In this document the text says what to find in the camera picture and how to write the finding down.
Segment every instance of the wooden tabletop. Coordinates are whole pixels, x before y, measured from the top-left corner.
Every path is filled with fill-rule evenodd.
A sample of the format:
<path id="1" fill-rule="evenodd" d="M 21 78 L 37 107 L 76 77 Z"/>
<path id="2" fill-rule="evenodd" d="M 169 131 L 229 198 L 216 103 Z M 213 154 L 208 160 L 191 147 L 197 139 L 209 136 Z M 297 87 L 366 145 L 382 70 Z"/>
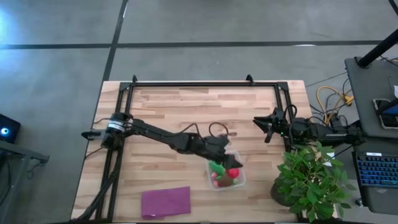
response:
<path id="1" fill-rule="evenodd" d="M 298 108 L 297 116 L 311 116 L 304 82 L 287 82 L 292 103 Z M 119 83 L 104 82 L 95 121 L 108 118 L 114 112 Z M 277 165 L 283 161 L 283 140 L 275 134 L 272 141 L 265 144 L 264 133 L 252 121 L 254 116 L 269 115 L 274 107 L 275 92 L 271 87 L 134 88 L 130 113 L 148 124 L 178 132 L 191 123 L 198 123 L 201 135 L 207 136 L 209 124 L 218 121 L 236 132 L 236 136 L 230 137 L 228 149 L 240 153 L 247 182 L 234 190 L 215 192 L 206 179 L 203 158 L 177 154 L 165 144 L 132 136 L 127 138 L 124 147 L 114 222 L 145 222 L 141 218 L 142 192 L 185 186 L 191 189 L 191 214 L 151 222 L 296 221 L 289 208 L 274 202 L 270 195 L 279 174 Z M 94 128 L 104 129 L 106 124 L 107 121 L 103 121 Z M 212 131 L 221 133 L 222 128 L 214 126 Z M 90 142 L 87 153 L 100 144 L 100 140 Z M 102 150 L 85 161 L 72 218 L 83 213 L 98 193 L 105 155 L 106 151 Z"/>

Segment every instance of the blue backlit keyboard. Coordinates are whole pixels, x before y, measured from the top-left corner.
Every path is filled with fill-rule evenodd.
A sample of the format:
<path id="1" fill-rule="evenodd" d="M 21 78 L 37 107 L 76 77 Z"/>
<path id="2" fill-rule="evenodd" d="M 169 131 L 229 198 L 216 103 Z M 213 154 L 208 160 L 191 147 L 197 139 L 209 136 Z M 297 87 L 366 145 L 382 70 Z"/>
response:
<path id="1" fill-rule="evenodd" d="M 359 184 L 398 188 L 398 155 L 374 152 L 353 153 Z"/>

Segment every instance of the yellow cable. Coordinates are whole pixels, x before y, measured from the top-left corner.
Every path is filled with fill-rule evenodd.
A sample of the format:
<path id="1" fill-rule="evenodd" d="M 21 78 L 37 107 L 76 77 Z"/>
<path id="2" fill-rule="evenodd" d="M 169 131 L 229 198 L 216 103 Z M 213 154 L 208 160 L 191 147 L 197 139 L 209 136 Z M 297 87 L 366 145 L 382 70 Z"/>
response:
<path id="1" fill-rule="evenodd" d="M 341 97 L 343 97 L 343 94 L 340 93 L 340 92 L 339 92 L 338 90 L 336 90 L 335 88 L 330 87 L 330 86 L 321 86 L 321 87 L 318 88 L 318 91 L 317 91 L 317 100 L 318 100 L 319 105 L 321 106 L 322 111 L 323 111 L 324 113 L 326 113 L 326 109 L 325 109 L 325 107 L 323 106 L 323 104 L 322 104 L 322 102 L 321 102 L 321 100 L 320 100 L 320 98 L 319 98 L 319 92 L 320 92 L 322 89 L 324 89 L 324 88 L 327 88 L 327 89 L 329 89 L 329 90 L 333 90 L 336 94 L 340 94 Z"/>
<path id="2" fill-rule="evenodd" d="M 352 90 L 352 89 L 351 89 L 351 90 L 348 90 L 348 91 L 345 93 L 346 98 L 347 98 L 347 97 L 352 97 L 352 96 L 347 96 L 347 95 L 346 95 L 347 93 L 349 93 L 349 92 L 351 92 L 351 91 L 353 91 L 353 90 Z M 340 97 L 340 99 L 338 99 L 337 103 L 335 104 L 335 107 L 333 108 L 333 110 L 331 111 L 329 117 L 327 118 L 327 120 L 326 120 L 326 122 L 325 122 L 326 125 L 329 125 L 329 121 L 330 121 L 331 117 L 333 116 L 334 110 L 337 109 L 338 103 L 344 98 L 343 94 L 341 94 L 341 95 L 342 95 L 342 96 Z M 354 98 L 352 98 L 352 100 L 346 101 L 346 102 L 345 102 L 345 105 L 351 103 L 353 100 L 354 100 Z"/>

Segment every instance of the speaker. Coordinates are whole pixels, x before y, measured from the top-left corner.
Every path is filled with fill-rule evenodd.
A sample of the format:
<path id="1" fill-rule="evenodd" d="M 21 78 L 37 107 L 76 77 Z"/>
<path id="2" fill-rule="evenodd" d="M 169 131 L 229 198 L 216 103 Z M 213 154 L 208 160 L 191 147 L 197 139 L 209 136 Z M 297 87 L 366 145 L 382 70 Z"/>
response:
<path id="1" fill-rule="evenodd" d="M 20 127 L 21 124 L 18 121 L 0 114 L 0 140 L 14 143 Z"/>

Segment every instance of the blue light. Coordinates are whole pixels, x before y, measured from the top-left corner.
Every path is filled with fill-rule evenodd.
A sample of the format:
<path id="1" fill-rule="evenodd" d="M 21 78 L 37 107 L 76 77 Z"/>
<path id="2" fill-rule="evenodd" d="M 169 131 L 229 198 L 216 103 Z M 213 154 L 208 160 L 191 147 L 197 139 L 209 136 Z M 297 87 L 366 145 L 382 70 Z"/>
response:
<path id="1" fill-rule="evenodd" d="M 6 136 L 6 135 L 8 135 L 9 130 L 8 130 L 8 128 L 2 128 L 0 132 L 1 132 L 2 136 Z"/>

